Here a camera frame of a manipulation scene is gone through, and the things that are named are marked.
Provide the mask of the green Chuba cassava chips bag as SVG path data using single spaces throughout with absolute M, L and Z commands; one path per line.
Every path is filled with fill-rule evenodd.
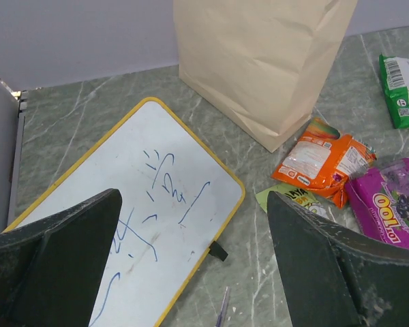
M 396 129 L 409 129 L 409 59 L 379 56 L 385 102 Z

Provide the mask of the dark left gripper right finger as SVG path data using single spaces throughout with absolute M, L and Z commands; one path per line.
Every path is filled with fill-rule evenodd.
M 409 326 L 409 250 L 274 191 L 267 217 L 293 326 Z

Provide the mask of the beige paper bag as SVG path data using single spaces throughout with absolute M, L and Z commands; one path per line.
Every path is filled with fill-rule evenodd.
M 356 5 L 175 1 L 180 79 L 273 152 L 309 120 Z

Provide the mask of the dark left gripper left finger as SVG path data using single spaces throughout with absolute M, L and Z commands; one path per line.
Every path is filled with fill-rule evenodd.
M 88 326 L 122 197 L 107 189 L 0 234 L 0 326 Z

